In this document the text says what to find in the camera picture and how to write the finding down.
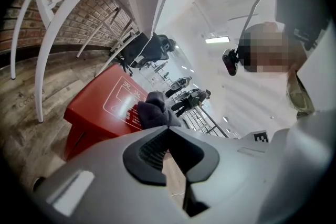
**black camera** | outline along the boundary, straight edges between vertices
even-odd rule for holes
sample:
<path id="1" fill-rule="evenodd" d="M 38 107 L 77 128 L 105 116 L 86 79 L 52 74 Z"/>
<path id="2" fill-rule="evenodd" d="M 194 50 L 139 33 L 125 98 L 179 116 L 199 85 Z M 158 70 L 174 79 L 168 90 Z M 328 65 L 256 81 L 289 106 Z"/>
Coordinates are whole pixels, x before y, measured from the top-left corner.
<path id="1" fill-rule="evenodd" d="M 222 55 L 222 60 L 231 76 L 234 76 L 238 70 L 238 58 L 235 50 L 225 50 Z"/>

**red box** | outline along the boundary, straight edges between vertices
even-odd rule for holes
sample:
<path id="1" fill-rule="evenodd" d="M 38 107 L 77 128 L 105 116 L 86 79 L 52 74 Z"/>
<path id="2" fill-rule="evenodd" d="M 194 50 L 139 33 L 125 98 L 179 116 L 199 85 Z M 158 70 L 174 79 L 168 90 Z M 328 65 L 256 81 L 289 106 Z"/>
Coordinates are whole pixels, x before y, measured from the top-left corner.
<path id="1" fill-rule="evenodd" d="M 64 159 L 100 141 L 142 130 L 136 110 L 147 93 L 119 66 L 93 79 L 69 103 L 64 119 L 72 124 Z"/>

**brick wall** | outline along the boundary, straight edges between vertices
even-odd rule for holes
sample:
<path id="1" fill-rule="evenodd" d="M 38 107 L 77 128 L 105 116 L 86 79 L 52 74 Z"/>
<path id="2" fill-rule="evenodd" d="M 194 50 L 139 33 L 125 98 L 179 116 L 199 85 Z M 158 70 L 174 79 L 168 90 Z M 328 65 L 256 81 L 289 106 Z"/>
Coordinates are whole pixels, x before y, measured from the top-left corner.
<path id="1" fill-rule="evenodd" d="M 0 28 L 0 51 L 7 51 L 12 44 L 12 36 L 17 16 L 24 0 L 14 0 L 7 9 Z M 116 8 L 112 0 L 81 0 L 65 20 L 54 44 L 83 44 L 92 31 Z M 115 19 L 112 29 L 119 35 L 130 18 L 122 10 Z M 136 29 L 135 23 L 130 27 Z M 46 30 L 39 15 L 36 1 L 32 0 L 25 14 L 25 19 L 18 39 L 18 47 L 41 45 Z M 89 44 L 112 46 L 116 42 L 109 30 L 102 27 Z"/>

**black sticker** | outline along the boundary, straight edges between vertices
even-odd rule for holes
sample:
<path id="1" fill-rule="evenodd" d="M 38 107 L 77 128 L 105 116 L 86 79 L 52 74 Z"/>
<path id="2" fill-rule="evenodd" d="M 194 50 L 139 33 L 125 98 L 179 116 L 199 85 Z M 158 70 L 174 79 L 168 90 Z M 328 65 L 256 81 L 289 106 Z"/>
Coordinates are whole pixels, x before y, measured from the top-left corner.
<path id="1" fill-rule="evenodd" d="M 254 140 L 256 142 L 266 142 L 268 143 L 268 138 L 266 133 L 254 134 Z"/>

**black chair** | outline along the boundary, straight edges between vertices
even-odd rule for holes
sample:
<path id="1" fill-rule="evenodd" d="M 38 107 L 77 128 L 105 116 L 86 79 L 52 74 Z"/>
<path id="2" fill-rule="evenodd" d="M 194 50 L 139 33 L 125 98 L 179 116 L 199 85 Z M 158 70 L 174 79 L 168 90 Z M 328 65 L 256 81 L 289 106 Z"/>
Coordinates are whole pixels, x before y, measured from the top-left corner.
<path id="1" fill-rule="evenodd" d="M 139 68 L 145 66 L 147 62 L 156 62 L 160 60 L 168 60 L 168 51 L 171 51 L 172 42 L 165 35 L 157 35 L 153 33 L 152 39 L 144 48 L 140 56 L 143 57 L 139 62 L 133 62 L 143 47 L 148 42 L 148 38 L 144 33 L 140 34 L 135 40 L 129 43 L 122 51 L 121 55 L 115 58 L 115 61 L 122 65 L 123 70 L 130 66 L 131 68 Z"/>

